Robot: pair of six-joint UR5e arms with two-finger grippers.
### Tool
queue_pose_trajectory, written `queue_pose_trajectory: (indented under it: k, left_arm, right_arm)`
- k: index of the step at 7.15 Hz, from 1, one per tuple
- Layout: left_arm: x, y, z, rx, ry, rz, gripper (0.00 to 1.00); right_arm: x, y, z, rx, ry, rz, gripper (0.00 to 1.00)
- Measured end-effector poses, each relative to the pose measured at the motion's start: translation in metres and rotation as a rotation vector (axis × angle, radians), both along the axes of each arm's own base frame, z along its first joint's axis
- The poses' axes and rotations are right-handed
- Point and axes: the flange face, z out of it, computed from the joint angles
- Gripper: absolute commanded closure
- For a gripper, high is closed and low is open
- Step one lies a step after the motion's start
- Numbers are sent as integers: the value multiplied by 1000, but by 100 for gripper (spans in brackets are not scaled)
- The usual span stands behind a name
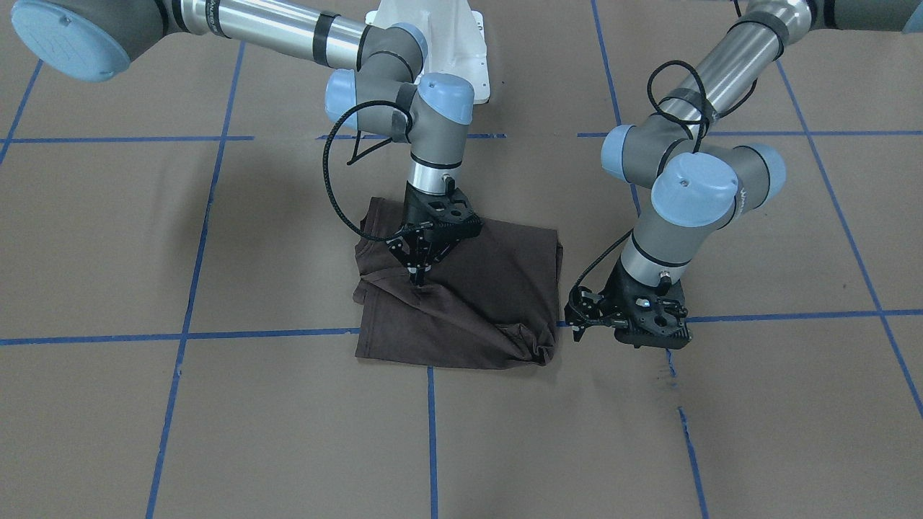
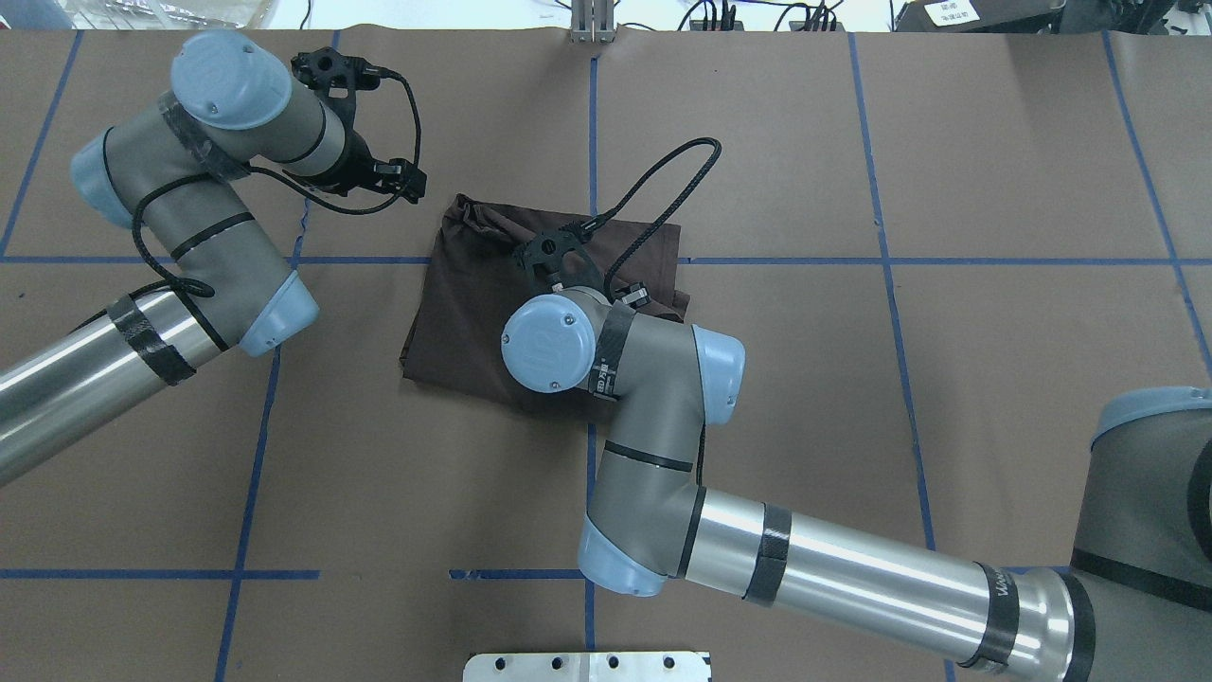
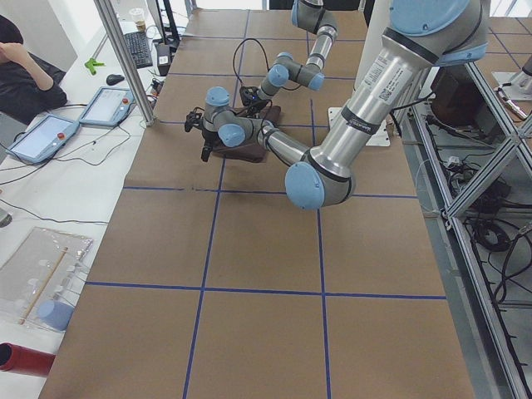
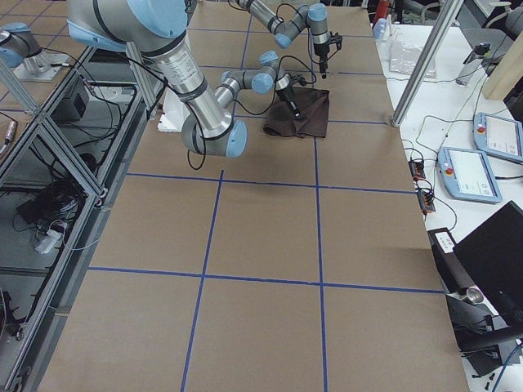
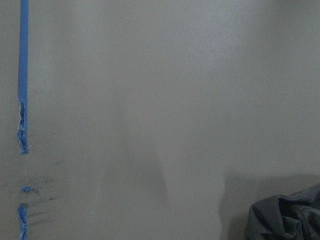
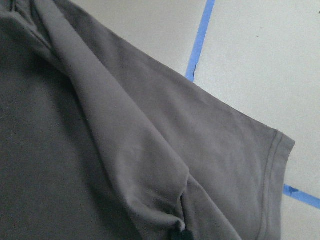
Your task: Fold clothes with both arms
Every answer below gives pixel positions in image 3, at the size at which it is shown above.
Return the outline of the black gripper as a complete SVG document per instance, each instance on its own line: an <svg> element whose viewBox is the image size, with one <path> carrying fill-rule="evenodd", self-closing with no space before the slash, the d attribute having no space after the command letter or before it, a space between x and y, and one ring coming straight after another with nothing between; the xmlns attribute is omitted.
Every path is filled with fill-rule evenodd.
<svg viewBox="0 0 532 399"><path fill-rule="evenodd" d="M249 89L250 106L254 109L263 109L270 101L270 96L261 91L260 88Z"/></svg>
<svg viewBox="0 0 532 399"><path fill-rule="evenodd" d="M200 158L203 162L208 162L213 148L219 144L219 136L217 131L211 131L206 127L202 128L202 136L204 138L204 145Z"/></svg>

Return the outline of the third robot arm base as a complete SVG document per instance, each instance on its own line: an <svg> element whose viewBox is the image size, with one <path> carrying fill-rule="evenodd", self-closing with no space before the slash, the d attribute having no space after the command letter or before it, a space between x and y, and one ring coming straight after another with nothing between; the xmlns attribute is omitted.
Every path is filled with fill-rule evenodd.
<svg viewBox="0 0 532 399"><path fill-rule="evenodd" d="M504 100L531 101L531 58L518 72L494 71L492 76Z"/></svg>

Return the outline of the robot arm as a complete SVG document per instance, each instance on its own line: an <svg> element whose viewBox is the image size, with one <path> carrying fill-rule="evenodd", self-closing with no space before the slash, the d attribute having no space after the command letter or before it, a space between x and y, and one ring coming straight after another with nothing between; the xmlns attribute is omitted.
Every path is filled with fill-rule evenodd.
<svg viewBox="0 0 532 399"><path fill-rule="evenodd" d="M185 126L202 132L203 160L216 146L229 149L254 143L288 167L286 193L299 208L340 204L355 188L353 161L416 75L430 67L460 65L485 55L489 14L487 1L390 2L389 22L377 57L324 141L307 147L260 113L288 81L314 91L323 84L323 67L337 38L337 23L322 2L297 1L292 7L293 25L316 37L307 62L300 64L288 53L280 53L261 84L253 89L252 116L234 110L229 93L215 86L206 94L204 113L189 116Z"/></svg>
<svg viewBox="0 0 532 399"><path fill-rule="evenodd" d="M297 88L307 87L312 91L322 88L325 81L323 68L338 35L336 18L325 8L323 1L295 1L291 21L295 27L314 35L307 58L299 60L289 52L280 52L257 86L240 88L239 95L244 106L262 109L289 82Z"/></svg>

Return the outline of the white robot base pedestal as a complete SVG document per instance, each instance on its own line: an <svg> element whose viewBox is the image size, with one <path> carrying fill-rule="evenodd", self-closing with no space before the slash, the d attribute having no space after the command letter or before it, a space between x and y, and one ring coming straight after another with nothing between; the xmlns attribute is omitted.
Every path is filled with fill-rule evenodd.
<svg viewBox="0 0 532 399"><path fill-rule="evenodd" d="M370 117L364 116L363 112L360 111L361 107L366 107L367 111L370 111L368 107L376 105L375 101L371 102L367 101L367 98L364 99L364 96L371 94L372 87L367 88L363 80L382 50L382 33L389 25L390 4L391 2L388 0L373 2L371 21L368 25L352 95L342 107L329 109L332 112L329 114L330 133L334 133L335 129L340 128L343 123L346 129L359 130L358 139L362 138L361 133L369 135L366 138L366 141L369 141L368 145L390 145L388 135L385 132L386 117L379 116L376 121L370 121Z"/></svg>

